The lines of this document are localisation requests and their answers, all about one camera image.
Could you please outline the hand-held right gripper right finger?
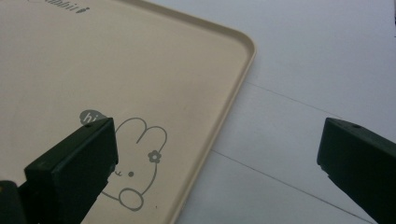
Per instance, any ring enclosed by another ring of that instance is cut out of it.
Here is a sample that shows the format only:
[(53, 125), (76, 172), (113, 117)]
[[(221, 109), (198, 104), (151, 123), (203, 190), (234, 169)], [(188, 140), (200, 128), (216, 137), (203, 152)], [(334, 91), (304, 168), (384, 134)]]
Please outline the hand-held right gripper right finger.
[(325, 119), (317, 164), (378, 224), (396, 224), (396, 144), (345, 120)]

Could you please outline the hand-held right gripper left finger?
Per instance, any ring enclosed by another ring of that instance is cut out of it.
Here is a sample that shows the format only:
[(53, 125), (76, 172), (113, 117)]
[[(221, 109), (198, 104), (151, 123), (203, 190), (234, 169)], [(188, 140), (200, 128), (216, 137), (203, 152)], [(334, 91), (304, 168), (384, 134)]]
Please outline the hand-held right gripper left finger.
[(118, 164), (114, 120), (68, 135), (24, 168), (20, 187), (29, 224), (80, 224)]

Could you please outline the beige tray with rabbit print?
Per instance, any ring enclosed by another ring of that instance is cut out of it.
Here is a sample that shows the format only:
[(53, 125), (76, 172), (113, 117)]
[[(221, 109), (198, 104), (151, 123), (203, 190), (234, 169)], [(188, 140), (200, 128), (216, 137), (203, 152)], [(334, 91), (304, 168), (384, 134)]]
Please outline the beige tray with rabbit print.
[(175, 224), (255, 53), (144, 0), (0, 0), (0, 179), (111, 118), (120, 161), (83, 224)]

